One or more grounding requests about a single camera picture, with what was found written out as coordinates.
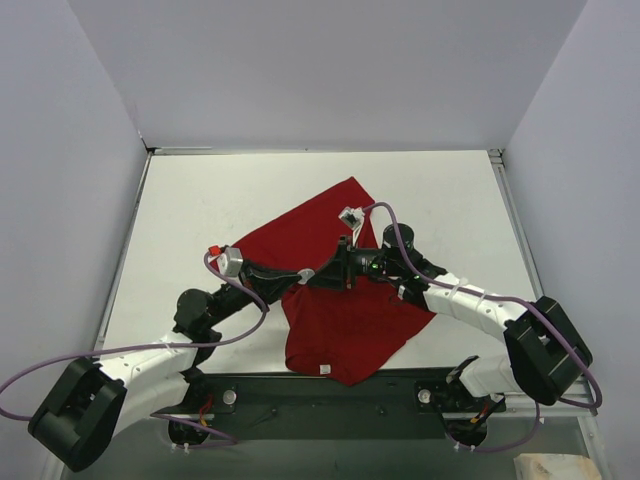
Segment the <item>red t-shirt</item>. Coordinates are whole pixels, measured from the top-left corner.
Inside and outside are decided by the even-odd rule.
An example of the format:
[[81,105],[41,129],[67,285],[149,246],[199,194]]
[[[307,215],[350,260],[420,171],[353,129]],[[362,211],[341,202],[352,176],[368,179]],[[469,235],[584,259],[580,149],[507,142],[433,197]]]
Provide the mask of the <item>red t-shirt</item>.
[[[235,242],[243,256],[266,267],[318,270],[349,228],[339,214],[366,207],[373,198],[350,177]],[[359,279],[351,290],[296,286],[282,298],[290,331],[285,365],[296,373],[323,375],[355,385],[379,370],[433,319],[401,302],[390,285]]]

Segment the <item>round brooch badge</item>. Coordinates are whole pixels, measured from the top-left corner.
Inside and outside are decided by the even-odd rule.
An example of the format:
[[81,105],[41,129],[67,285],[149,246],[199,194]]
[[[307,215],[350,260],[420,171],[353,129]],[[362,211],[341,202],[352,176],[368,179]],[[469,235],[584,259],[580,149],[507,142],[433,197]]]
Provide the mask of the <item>round brooch badge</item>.
[[304,268],[298,272],[299,280],[298,283],[300,285],[306,285],[309,280],[311,280],[315,275],[315,271],[311,268]]

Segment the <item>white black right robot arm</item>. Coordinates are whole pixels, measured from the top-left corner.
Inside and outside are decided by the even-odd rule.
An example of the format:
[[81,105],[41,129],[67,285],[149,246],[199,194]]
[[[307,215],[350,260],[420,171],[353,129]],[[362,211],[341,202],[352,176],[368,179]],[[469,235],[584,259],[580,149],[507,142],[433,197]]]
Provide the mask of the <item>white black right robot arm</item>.
[[464,283],[415,249],[406,224],[388,226],[379,248],[358,248],[350,237],[341,237],[333,257],[307,284],[343,291],[361,278],[391,286],[400,301],[458,320],[505,345],[505,354],[470,357],[450,373],[448,383],[470,398],[524,393],[551,406],[593,360],[556,300],[543,296],[526,307]]

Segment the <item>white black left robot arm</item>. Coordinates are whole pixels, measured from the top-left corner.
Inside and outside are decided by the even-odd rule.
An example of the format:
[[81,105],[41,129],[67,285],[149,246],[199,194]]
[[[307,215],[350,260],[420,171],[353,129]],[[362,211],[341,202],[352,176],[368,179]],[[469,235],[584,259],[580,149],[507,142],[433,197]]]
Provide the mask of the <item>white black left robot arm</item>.
[[196,410],[204,402],[205,387],[192,377],[226,343],[215,325],[251,304],[266,311],[313,274],[311,269],[275,270],[248,262],[214,293],[184,291],[177,300],[175,325],[159,341],[73,360],[29,421],[29,433],[78,472],[130,425],[174,405]]

